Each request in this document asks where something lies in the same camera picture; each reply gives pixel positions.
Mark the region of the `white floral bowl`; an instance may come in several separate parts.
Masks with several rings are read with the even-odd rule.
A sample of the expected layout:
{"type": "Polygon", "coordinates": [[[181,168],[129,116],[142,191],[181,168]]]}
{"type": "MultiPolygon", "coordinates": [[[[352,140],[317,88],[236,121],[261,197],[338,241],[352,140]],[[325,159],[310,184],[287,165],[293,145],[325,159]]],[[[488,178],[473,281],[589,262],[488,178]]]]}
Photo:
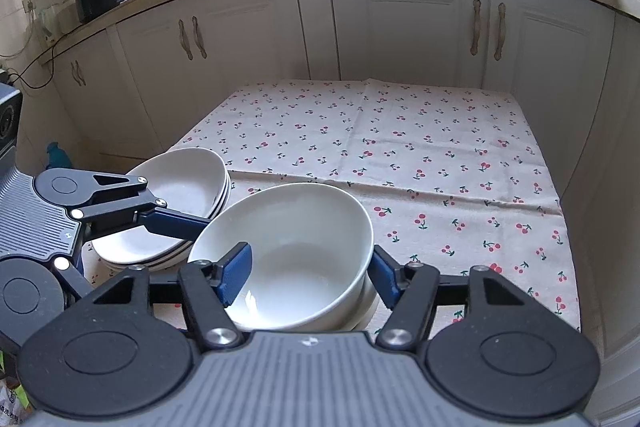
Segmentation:
{"type": "Polygon", "coordinates": [[[354,329],[356,329],[356,331],[363,331],[363,329],[366,329],[376,309],[378,309],[379,301],[378,293],[369,280],[369,277],[366,277],[355,311],[343,325],[344,331],[353,331],[354,329]]]}

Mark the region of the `stained white fruit plate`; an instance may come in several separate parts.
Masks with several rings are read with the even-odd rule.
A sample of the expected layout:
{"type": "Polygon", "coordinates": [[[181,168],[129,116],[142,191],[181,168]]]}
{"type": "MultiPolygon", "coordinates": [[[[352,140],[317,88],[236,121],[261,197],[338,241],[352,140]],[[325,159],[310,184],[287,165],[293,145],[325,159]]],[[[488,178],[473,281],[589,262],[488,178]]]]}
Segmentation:
{"type": "Polygon", "coordinates": [[[129,265],[145,265],[157,270],[168,268],[184,259],[191,245],[185,239],[152,234],[145,227],[96,239],[92,244],[104,265],[114,270],[129,265]]]}

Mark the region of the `small white fruit plate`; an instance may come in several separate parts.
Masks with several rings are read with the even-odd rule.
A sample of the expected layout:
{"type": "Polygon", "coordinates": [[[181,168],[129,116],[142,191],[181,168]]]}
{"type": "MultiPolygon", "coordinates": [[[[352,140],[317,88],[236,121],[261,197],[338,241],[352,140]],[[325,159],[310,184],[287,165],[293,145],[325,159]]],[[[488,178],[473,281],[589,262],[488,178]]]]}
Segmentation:
{"type": "Polygon", "coordinates": [[[213,219],[228,202],[230,176],[224,161],[212,150],[170,150],[145,161],[130,174],[143,176],[152,194],[163,199],[168,209],[187,215],[213,219]]]}

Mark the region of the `blue plastic jug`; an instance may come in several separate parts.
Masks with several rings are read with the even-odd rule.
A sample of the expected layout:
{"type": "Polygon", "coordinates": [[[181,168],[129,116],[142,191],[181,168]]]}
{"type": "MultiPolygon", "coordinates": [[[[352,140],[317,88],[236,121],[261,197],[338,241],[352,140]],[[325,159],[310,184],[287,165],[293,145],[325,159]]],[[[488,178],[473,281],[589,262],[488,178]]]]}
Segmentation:
{"type": "Polygon", "coordinates": [[[72,161],[66,154],[65,150],[58,145],[58,142],[51,142],[46,147],[48,163],[46,169],[73,167],[72,161]]]}

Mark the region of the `cherry print tablecloth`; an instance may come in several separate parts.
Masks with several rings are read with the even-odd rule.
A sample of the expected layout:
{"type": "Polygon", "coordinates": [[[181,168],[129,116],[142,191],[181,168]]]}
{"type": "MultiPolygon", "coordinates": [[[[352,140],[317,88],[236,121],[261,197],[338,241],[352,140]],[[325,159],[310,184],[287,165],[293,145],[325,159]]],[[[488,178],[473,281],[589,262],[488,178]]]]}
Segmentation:
{"type": "Polygon", "coordinates": [[[285,183],[319,182],[366,208],[375,242],[446,274],[487,265],[578,326],[560,195],[512,96],[363,81],[235,91],[168,152],[132,170],[171,209],[209,216],[285,183]]]}

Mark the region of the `white lower cabinets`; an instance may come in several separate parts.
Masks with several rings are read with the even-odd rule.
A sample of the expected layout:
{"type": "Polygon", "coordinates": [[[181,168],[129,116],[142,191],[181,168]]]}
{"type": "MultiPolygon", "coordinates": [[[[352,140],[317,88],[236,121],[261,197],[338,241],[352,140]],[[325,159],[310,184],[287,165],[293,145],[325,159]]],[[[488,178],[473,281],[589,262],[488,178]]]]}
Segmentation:
{"type": "Polygon", "coordinates": [[[639,24],[591,0],[176,0],[54,61],[47,124],[77,167],[173,147],[235,91],[363,81],[512,96],[559,191],[580,327],[602,374],[590,415],[639,418],[639,24]]]}

